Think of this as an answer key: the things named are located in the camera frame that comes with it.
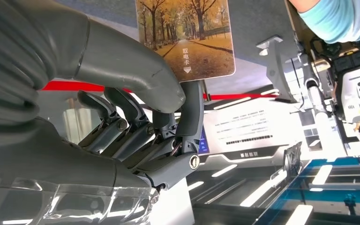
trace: transparent cover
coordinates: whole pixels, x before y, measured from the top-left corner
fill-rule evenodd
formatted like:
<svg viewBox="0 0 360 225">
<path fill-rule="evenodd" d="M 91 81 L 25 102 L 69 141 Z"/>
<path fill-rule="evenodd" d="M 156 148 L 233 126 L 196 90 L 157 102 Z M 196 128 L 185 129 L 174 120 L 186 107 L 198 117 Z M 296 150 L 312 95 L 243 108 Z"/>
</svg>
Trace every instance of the transparent cover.
<svg viewBox="0 0 360 225">
<path fill-rule="evenodd" d="M 0 179 L 0 225 L 144 225 L 157 198 L 154 188 Z"/>
</svg>

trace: arrow icon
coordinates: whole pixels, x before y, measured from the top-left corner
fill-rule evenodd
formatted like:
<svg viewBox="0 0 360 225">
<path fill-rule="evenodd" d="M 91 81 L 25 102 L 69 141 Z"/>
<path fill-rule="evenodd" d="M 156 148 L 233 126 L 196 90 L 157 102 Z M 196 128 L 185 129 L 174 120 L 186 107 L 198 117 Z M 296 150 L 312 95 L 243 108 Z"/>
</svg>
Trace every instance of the arrow icon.
<svg viewBox="0 0 360 225">
<path fill-rule="evenodd" d="M 184 67 L 183 69 L 186 73 L 189 73 L 191 71 L 191 67 Z"/>
</svg>

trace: joint screw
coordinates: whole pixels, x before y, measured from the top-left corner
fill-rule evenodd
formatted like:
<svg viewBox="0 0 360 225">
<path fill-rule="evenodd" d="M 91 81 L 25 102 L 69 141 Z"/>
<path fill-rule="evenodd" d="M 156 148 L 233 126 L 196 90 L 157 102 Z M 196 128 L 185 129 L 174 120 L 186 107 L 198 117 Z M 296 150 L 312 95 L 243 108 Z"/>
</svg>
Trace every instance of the joint screw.
<svg viewBox="0 0 360 225">
<path fill-rule="evenodd" d="M 126 127 L 127 127 L 127 124 L 126 124 L 126 122 L 125 122 L 124 120 L 121 120 L 121 121 L 118 123 L 118 129 L 119 129 L 119 131 L 122 131 L 122 130 L 126 129 Z"/>
<path fill-rule="evenodd" d="M 193 170 L 197 169 L 199 167 L 199 162 L 200 162 L 199 156 L 197 156 L 197 155 L 191 156 L 191 158 L 190 158 L 191 169 L 193 169 Z"/>
<path fill-rule="evenodd" d="M 147 134 L 153 135 L 154 134 L 154 128 L 152 126 L 147 127 Z"/>
</svg>

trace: person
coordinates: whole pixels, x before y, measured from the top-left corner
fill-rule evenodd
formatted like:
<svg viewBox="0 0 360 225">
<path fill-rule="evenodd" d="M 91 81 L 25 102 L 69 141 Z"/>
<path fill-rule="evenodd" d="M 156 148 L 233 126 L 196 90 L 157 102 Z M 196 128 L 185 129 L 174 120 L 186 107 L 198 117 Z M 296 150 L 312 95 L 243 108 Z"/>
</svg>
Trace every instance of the person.
<svg viewBox="0 0 360 225">
<path fill-rule="evenodd" d="M 360 40 L 360 0 L 289 0 L 306 25 L 329 44 Z"/>
</svg>

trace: card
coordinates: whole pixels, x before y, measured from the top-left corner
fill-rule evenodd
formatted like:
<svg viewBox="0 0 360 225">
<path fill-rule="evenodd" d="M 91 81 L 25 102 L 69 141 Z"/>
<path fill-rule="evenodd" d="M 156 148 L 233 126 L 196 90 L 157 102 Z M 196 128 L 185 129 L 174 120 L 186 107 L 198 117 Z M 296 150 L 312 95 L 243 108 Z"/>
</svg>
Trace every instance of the card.
<svg viewBox="0 0 360 225">
<path fill-rule="evenodd" d="M 135 0 L 140 42 L 161 55 L 180 82 L 232 75 L 227 0 Z"/>
</svg>

